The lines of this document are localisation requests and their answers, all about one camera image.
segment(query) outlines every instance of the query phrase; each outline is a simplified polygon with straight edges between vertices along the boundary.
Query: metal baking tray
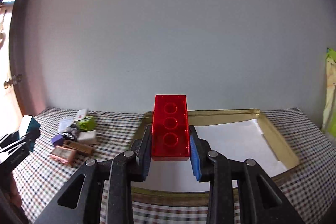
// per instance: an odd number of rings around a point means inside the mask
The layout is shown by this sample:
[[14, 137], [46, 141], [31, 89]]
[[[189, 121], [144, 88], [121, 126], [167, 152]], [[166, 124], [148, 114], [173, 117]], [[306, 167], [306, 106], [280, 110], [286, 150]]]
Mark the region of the metal baking tray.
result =
[[[136, 134], [135, 139], [141, 139], [144, 129], [152, 123], [153, 112], [147, 112], [143, 118]], [[263, 131], [268, 145], [273, 150], [277, 158], [286, 166], [288, 171], [281, 173], [272, 179], [277, 185], [284, 183], [291, 169], [300, 164], [299, 157], [293, 152], [285, 141], [284, 137], [268, 118], [259, 109], [236, 109], [236, 110], [196, 110], [188, 111], [189, 124], [194, 126], [209, 126], [230, 122], [243, 122], [257, 119], [258, 125]], [[138, 187], [132, 187], [133, 201], [166, 205], [166, 206], [207, 206], [208, 192], [176, 193], [154, 191]], [[238, 190], [234, 188], [234, 199], [238, 200]]]

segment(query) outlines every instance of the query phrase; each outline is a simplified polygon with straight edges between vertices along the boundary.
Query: checkered tablecloth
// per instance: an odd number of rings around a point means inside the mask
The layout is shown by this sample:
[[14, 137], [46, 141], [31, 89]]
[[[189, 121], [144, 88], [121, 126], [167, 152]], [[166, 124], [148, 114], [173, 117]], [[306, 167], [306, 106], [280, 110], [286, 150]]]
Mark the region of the checkered tablecloth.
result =
[[[305, 223], [318, 223], [336, 195], [336, 149], [299, 109], [264, 111], [299, 155], [301, 165], [291, 171], [290, 179], [280, 189]], [[41, 137], [35, 151], [13, 172], [23, 199], [23, 209], [34, 221], [55, 193], [86, 158], [76, 161], [75, 168], [48, 158], [53, 149], [50, 139], [61, 118], [75, 111], [48, 108], [36, 116], [41, 123]], [[102, 134], [94, 158], [111, 159], [130, 145], [143, 115], [91, 112]], [[104, 186], [100, 223], [105, 223], [107, 183]], [[168, 207], [133, 202], [134, 223], [206, 223], [207, 207]], [[235, 222], [240, 223], [239, 203], [235, 203]]]

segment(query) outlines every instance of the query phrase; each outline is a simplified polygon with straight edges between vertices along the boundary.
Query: purple box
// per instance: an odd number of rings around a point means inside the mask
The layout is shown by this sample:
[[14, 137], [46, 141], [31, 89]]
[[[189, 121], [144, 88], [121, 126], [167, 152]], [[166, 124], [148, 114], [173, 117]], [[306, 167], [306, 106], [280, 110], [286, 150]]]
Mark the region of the purple box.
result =
[[56, 135], [55, 137], [53, 137], [51, 139], [52, 145], [54, 147], [57, 146], [57, 145], [62, 146], [63, 145], [63, 141], [64, 141], [64, 139], [63, 139], [63, 137], [62, 137], [61, 134], [58, 134], [58, 135]]

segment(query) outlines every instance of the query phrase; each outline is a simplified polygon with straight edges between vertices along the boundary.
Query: wall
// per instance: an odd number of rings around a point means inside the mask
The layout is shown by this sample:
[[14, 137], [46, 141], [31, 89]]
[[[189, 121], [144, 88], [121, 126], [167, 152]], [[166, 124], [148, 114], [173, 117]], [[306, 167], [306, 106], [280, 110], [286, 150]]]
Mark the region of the wall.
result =
[[32, 112], [300, 107], [321, 123], [335, 0], [21, 0]]

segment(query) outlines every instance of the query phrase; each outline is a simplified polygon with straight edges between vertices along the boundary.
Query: red plastic block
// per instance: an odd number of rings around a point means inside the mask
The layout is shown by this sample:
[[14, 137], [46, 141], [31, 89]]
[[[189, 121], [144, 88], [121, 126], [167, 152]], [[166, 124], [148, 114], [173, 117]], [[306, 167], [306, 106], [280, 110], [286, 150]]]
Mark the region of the red plastic block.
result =
[[152, 126], [153, 160], [188, 160], [190, 138], [185, 95], [156, 95]]

